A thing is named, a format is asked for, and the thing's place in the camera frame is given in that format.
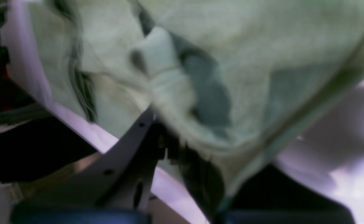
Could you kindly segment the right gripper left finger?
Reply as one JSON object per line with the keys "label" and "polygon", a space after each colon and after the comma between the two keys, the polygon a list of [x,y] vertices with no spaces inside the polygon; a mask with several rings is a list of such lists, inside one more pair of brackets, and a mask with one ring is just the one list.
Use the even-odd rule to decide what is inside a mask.
{"label": "right gripper left finger", "polygon": [[164,127],[149,107],[105,155],[14,206],[11,224],[151,224],[147,212]]}

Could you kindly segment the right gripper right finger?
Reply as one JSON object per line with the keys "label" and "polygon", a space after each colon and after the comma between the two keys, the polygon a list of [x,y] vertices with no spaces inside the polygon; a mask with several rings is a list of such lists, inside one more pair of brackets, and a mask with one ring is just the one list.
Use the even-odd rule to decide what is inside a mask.
{"label": "right gripper right finger", "polygon": [[216,224],[354,224],[351,211],[270,165],[247,180]]}

